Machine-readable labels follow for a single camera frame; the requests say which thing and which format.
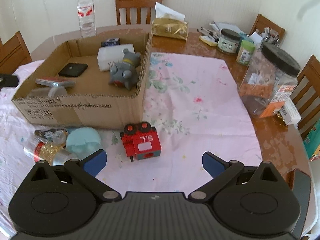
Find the red toy block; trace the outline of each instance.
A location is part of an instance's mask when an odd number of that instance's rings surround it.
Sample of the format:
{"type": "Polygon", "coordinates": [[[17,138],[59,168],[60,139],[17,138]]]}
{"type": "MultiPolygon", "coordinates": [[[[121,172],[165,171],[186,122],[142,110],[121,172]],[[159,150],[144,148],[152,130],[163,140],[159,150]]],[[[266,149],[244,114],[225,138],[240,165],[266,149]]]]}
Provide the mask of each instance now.
{"type": "Polygon", "coordinates": [[[161,145],[155,127],[148,122],[129,123],[120,133],[127,157],[133,162],[137,160],[160,156],[161,145]]]}

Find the gray ribbed panel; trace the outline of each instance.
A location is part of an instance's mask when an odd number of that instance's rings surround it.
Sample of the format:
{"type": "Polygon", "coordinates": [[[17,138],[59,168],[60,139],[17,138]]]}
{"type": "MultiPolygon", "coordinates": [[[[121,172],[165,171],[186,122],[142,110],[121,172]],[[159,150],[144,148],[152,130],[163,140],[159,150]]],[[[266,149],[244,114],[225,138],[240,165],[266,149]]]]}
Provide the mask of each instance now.
{"type": "MultiPolygon", "coordinates": [[[[13,240],[44,240],[18,234],[13,240]]],[[[220,225],[204,204],[182,193],[128,193],[117,203],[105,203],[87,225],[50,240],[245,240],[220,225]]],[[[294,240],[287,234],[273,240],[294,240]]]]}

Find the toy wheel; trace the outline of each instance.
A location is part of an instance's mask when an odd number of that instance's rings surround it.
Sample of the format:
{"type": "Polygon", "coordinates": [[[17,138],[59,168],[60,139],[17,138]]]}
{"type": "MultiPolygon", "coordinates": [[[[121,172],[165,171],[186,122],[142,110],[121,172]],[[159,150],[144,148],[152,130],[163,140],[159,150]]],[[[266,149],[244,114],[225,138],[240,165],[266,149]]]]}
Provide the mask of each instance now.
{"type": "Polygon", "coordinates": [[[142,133],[147,133],[151,130],[151,124],[148,122],[141,122],[138,124],[138,129],[142,133]]]}
{"type": "Polygon", "coordinates": [[[124,133],[126,135],[134,135],[137,131],[135,124],[129,123],[124,127],[124,133]]]}

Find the black lid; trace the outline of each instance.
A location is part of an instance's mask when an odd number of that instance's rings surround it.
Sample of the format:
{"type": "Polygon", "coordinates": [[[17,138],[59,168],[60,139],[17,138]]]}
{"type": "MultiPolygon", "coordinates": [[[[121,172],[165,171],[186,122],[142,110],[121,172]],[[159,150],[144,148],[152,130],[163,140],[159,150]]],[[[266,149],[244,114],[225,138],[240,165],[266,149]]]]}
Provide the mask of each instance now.
{"type": "Polygon", "coordinates": [[[232,30],[229,30],[229,29],[222,29],[221,34],[224,36],[227,36],[228,38],[233,39],[235,41],[240,40],[240,35],[232,30]]]}
{"type": "Polygon", "coordinates": [[[266,43],[262,47],[261,52],[278,69],[281,69],[290,76],[298,76],[300,72],[299,63],[283,49],[280,49],[271,43],[266,43]]]}

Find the wooden chair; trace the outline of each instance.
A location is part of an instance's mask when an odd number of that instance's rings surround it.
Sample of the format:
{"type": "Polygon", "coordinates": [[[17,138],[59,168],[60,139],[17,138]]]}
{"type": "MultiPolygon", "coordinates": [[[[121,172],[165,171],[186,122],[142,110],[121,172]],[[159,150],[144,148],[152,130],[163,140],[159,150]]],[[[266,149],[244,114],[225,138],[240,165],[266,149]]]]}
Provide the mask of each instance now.
{"type": "Polygon", "coordinates": [[[262,14],[258,14],[258,17],[249,33],[249,35],[252,35],[257,29],[259,30],[258,34],[260,35],[262,32],[264,32],[264,28],[269,27],[270,30],[274,29],[276,32],[279,33],[279,38],[282,40],[285,29],[281,28],[280,26],[276,25],[269,19],[265,18],[262,14]]]}
{"type": "MultiPolygon", "coordinates": [[[[306,109],[318,98],[318,96],[320,96],[320,62],[316,59],[315,55],[311,56],[306,66],[299,74],[298,83],[300,83],[304,77],[308,79],[308,83],[292,100],[293,103],[296,105],[311,87],[314,88],[315,93],[313,93],[313,95],[298,109],[300,114],[305,112],[306,109]]],[[[315,109],[313,109],[298,123],[298,129],[300,130],[301,128],[303,128],[319,111],[320,105],[316,106],[315,109]]],[[[308,127],[308,129],[301,134],[303,140],[307,137],[312,127],[313,125],[308,127]]]]}
{"type": "Polygon", "coordinates": [[[32,62],[20,32],[0,46],[0,74],[12,74],[19,66],[32,62]]]}
{"type": "Polygon", "coordinates": [[[117,24],[120,25],[120,9],[126,9],[126,24],[131,24],[130,8],[137,8],[137,24],[141,24],[141,8],[147,8],[147,24],[151,22],[151,8],[162,0],[116,0],[117,24]]]}

